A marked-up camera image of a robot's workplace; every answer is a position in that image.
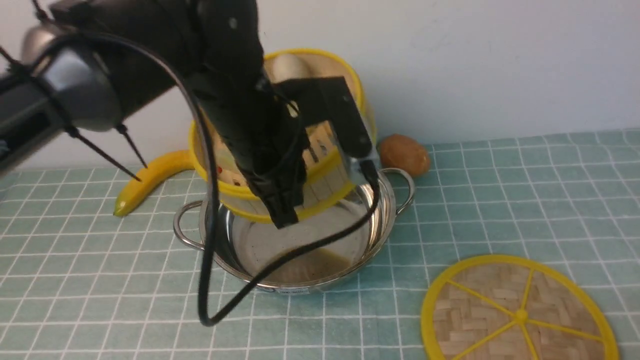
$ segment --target yellow-rimmed bamboo lid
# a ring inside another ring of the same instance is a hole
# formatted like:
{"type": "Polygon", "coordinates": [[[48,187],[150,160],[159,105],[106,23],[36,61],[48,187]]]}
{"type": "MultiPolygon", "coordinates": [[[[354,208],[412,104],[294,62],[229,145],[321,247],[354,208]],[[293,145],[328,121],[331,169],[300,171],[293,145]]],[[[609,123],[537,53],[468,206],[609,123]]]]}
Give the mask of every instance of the yellow-rimmed bamboo lid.
{"type": "Polygon", "coordinates": [[[617,360],[607,320],[569,278],[534,261],[487,255],[445,270],[422,305],[431,360],[617,360]]]}

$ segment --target yellow banana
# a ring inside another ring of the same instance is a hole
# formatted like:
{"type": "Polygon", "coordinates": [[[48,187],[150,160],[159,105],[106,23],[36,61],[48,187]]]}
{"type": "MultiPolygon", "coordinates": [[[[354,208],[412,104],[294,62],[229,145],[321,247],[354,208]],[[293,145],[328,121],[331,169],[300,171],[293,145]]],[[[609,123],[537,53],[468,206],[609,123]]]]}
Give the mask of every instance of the yellow banana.
{"type": "Polygon", "coordinates": [[[148,164],[148,168],[137,173],[142,181],[131,179],[122,189],[116,199],[113,214],[117,217],[126,216],[164,180],[189,169],[193,169],[193,163],[187,150],[169,152],[154,159],[148,164]]]}

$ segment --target white wall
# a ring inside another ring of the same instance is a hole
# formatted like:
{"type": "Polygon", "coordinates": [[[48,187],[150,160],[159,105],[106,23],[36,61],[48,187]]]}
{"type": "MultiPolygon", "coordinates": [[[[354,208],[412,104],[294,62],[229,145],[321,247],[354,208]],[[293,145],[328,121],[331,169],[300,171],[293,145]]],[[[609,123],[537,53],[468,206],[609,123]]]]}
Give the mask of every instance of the white wall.
{"type": "MultiPolygon", "coordinates": [[[[640,124],[638,0],[259,0],[259,6],[267,51],[318,47],[354,66],[382,135],[456,142],[640,124]]],[[[34,23],[29,2],[2,0],[0,14],[0,42],[17,54],[22,32],[34,23]]],[[[152,158],[186,146],[189,115],[172,91],[127,125],[152,158]]],[[[91,138],[135,163],[116,134],[91,138]]],[[[25,166],[103,163],[62,136],[25,166]]]]}

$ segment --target bamboo steamer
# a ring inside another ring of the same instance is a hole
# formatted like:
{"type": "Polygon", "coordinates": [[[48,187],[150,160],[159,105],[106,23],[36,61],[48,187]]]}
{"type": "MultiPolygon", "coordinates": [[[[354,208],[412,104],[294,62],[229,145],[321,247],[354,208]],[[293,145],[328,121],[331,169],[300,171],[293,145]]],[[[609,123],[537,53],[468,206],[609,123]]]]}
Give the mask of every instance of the bamboo steamer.
{"type": "MultiPolygon", "coordinates": [[[[375,143],[376,125],[373,112],[365,98],[360,79],[349,64],[332,53],[317,49],[279,51],[265,56],[264,67],[271,80],[274,77],[273,62],[281,54],[293,54],[304,61],[310,70],[310,75],[314,78],[343,76],[375,143]]],[[[247,187],[246,180],[237,169],[226,145],[220,140],[213,127],[210,127],[209,131],[214,138],[220,201],[237,216],[254,222],[271,223],[267,208],[247,187]]],[[[307,134],[311,147],[303,153],[307,168],[307,182],[303,187],[304,202],[295,208],[300,220],[326,210],[355,187],[344,168],[336,146],[337,141],[329,123],[323,122],[317,126],[308,127],[307,134]]],[[[194,122],[189,131],[189,156],[198,175],[206,180],[207,171],[202,166],[204,157],[200,137],[194,122]]]]}

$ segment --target brown potato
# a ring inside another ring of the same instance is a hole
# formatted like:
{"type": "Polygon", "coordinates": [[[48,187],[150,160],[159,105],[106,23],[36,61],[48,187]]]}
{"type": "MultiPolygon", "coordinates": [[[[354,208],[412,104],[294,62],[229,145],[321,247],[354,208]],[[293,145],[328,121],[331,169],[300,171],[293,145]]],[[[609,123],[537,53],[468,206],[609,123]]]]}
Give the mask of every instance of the brown potato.
{"type": "Polygon", "coordinates": [[[382,140],[378,151],[382,166],[401,168],[413,177],[425,174],[431,166],[427,149],[405,135],[393,134],[382,140]]]}

